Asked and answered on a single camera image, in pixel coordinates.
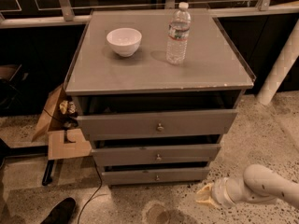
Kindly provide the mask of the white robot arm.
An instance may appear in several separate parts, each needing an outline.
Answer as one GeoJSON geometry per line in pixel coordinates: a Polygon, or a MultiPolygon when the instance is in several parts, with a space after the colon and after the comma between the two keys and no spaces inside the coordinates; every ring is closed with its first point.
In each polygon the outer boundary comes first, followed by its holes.
{"type": "Polygon", "coordinates": [[[299,208],[299,184],[261,164],[248,166],[242,176],[222,177],[203,186],[195,201],[215,208],[238,203],[275,204],[277,199],[299,208]]]}

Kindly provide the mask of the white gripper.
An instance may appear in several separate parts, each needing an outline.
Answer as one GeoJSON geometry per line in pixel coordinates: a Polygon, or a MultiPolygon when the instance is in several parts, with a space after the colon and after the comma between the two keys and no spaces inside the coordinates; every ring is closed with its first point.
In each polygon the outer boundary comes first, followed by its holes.
{"type": "Polygon", "coordinates": [[[218,179],[214,185],[208,183],[196,192],[195,201],[209,207],[231,208],[235,205],[227,191],[228,177],[218,179]]]}

